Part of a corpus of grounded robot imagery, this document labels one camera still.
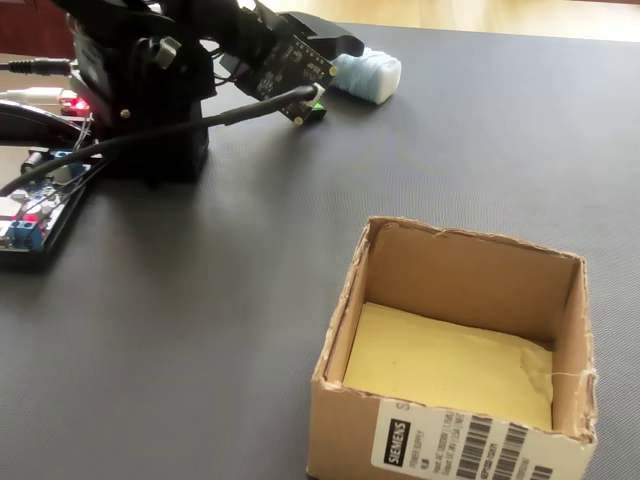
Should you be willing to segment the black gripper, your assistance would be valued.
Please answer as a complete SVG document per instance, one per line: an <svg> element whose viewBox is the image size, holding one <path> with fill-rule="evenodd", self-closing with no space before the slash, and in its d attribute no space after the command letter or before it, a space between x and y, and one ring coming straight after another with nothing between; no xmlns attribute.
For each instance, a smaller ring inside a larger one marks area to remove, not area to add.
<svg viewBox="0 0 640 480"><path fill-rule="evenodd" d="M359 38L332 21L295 11L284 12L282 17L260 1L255 1L253 10L239 8L231 26L229 36L218 41L219 48L249 66L259 66L275 47L294 37L295 31L323 57L360 57L365 49ZM325 107L316 102L304 112L302 120L317 123L326 113Z"/></svg>

